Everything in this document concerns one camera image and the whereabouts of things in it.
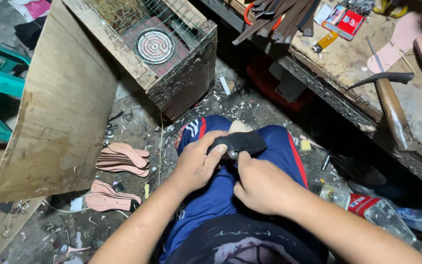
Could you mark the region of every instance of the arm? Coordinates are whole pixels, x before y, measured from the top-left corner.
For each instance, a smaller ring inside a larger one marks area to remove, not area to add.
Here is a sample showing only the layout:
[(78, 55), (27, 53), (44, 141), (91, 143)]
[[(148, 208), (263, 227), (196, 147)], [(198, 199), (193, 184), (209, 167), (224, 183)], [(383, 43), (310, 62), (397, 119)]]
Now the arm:
[(148, 263), (177, 207), (192, 191), (202, 188), (226, 152), (226, 145), (208, 147), (223, 131), (211, 131), (188, 144), (175, 169), (151, 196), (107, 239), (89, 263)]
[(234, 194), (249, 208), (291, 219), (312, 232), (346, 261), (422, 263), (422, 254), (381, 228), (320, 199), (268, 161), (239, 154), (241, 181)]

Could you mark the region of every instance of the yellow lighter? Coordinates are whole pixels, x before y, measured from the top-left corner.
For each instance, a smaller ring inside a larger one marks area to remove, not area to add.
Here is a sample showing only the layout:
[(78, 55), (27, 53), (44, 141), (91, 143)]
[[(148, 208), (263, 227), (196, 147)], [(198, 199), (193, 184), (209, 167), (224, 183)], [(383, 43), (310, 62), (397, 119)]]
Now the yellow lighter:
[(315, 53), (319, 53), (320, 51), (328, 47), (328, 45), (330, 45), (333, 41), (335, 41), (337, 37), (338, 34), (334, 31), (328, 33), (328, 35), (326, 35), (323, 39), (320, 39), (320, 41), (312, 47), (312, 50)]

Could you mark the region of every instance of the workbench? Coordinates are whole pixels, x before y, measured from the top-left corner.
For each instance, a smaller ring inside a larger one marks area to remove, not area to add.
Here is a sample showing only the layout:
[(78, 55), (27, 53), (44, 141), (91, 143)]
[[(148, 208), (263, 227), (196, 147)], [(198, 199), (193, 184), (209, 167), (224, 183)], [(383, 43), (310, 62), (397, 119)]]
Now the workbench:
[[(247, 6), (243, 0), (200, 1), (237, 31), (242, 33), (248, 27), (243, 22)], [(327, 3), (331, 7), (336, 5), (336, 2)], [(369, 36), (374, 48), (379, 50), (390, 40), (396, 21), (371, 13), (352, 41), (337, 38), (320, 54), (314, 53), (312, 46), (329, 31), (316, 23), (313, 37), (303, 37), (297, 32), (290, 46), (272, 44), (255, 35), (250, 40), (422, 180), (422, 71), (413, 50), (405, 57), (417, 77), (407, 85), (392, 83), (392, 86), (418, 143), (415, 151), (402, 152), (394, 146), (385, 120), (381, 122), (383, 113), (374, 84), (346, 92), (350, 85), (373, 75), (367, 69), (372, 52), (364, 36)], [(411, 72), (411, 69), (400, 59), (388, 71)]]

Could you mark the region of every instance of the black leather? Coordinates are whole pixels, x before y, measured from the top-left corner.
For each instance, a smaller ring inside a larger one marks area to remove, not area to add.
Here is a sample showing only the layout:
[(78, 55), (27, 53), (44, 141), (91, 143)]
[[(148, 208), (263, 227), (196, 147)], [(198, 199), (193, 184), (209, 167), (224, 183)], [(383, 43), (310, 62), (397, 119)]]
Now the black leather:
[(208, 154), (219, 144), (225, 144), (228, 149), (233, 149), (235, 152), (247, 151), (250, 155), (261, 153), (267, 148), (265, 140), (254, 131), (236, 132), (216, 138), (211, 147), (208, 148)]

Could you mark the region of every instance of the fabric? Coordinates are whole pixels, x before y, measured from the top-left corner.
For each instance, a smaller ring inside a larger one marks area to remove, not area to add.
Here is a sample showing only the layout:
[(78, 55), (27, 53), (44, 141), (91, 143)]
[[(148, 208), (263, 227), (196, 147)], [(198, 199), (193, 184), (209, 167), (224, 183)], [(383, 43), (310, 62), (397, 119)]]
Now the fabric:
[[(189, 123), (180, 131), (181, 141), (177, 145), (177, 153), (182, 153), (184, 147), (199, 140), (213, 130), (228, 131), (231, 121), (222, 116), (201, 117)], [(308, 188), (307, 177), (297, 152), (293, 138), (282, 126), (269, 125), (255, 130), (266, 142), (267, 149), (257, 159), (268, 160), (288, 174), (295, 182)], [(224, 215), (231, 215), (245, 209), (237, 209), (240, 201), (233, 195), (233, 188), (238, 178), (237, 166), (233, 161), (221, 161), (221, 168), (204, 188), (190, 194), (177, 212), (174, 221), (164, 233), (164, 254), (160, 261), (164, 263), (170, 254), (176, 250), (204, 222)]]
[(45, 25), (46, 16), (39, 17), (32, 22), (14, 26), (15, 35), (29, 49), (34, 49)]
[(324, 263), (328, 250), (310, 234), (294, 235), (270, 223), (226, 215), (197, 227), (165, 264)]
[(51, 6), (51, 3), (45, 0), (10, 0), (8, 3), (19, 11), (27, 23), (48, 15)]

